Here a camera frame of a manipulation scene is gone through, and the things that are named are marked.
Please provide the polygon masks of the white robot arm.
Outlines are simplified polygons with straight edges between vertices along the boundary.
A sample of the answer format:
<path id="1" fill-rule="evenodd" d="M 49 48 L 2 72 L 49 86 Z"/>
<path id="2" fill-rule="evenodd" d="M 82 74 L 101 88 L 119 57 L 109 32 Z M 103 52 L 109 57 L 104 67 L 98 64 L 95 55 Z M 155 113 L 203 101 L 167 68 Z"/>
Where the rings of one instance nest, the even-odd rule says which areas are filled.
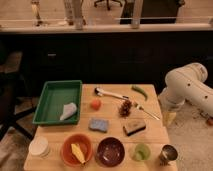
<path id="1" fill-rule="evenodd" d="M 166 74 L 166 87 L 158 95 L 164 126 L 172 123 L 186 100 L 213 117 L 213 88 L 204 84 L 207 77 L 201 63 L 190 63 Z"/>

